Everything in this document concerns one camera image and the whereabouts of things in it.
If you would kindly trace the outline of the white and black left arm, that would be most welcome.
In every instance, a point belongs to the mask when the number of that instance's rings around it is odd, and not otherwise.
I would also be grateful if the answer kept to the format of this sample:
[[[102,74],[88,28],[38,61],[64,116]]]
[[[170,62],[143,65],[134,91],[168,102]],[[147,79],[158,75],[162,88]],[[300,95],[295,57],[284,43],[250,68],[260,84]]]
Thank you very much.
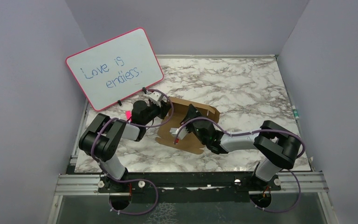
[[[171,108],[170,101],[154,103],[149,99],[148,102],[138,100],[133,104],[130,120],[99,113],[83,132],[78,147],[98,163],[115,191],[123,191],[128,185],[128,169],[116,155],[120,140],[140,141],[148,124],[155,118],[164,119]]]

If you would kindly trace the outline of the brown cardboard box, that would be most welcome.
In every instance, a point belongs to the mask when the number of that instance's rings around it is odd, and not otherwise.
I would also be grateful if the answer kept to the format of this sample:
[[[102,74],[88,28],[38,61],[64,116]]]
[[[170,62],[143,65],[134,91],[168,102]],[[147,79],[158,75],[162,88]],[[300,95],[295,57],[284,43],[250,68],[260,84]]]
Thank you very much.
[[[206,117],[216,123],[219,122],[220,112],[213,106],[205,105],[189,100],[170,97],[173,103],[173,109],[168,112],[164,118],[164,125],[160,126],[157,131],[156,142],[160,145],[172,147],[177,150],[186,151],[192,154],[202,154],[204,145],[198,140],[194,134],[194,124],[200,123],[200,120],[194,121],[184,127],[180,133],[178,140],[175,140],[176,131],[190,119],[196,117]]]

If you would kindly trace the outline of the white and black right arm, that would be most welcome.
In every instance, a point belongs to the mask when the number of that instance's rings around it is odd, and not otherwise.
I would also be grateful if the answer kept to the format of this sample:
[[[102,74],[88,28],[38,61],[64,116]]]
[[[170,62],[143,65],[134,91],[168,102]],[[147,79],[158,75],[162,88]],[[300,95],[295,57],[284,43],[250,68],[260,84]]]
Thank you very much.
[[[281,170],[292,169],[296,159],[304,153],[302,139],[271,120],[264,121],[260,129],[255,131],[229,133],[215,121],[204,117],[193,105],[189,105],[180,124],[179,128],[170,130],[175,143],[193,133],[214,154],[259,150],[265,159],[256,166],[249,180],[257,190],[266,187]]]

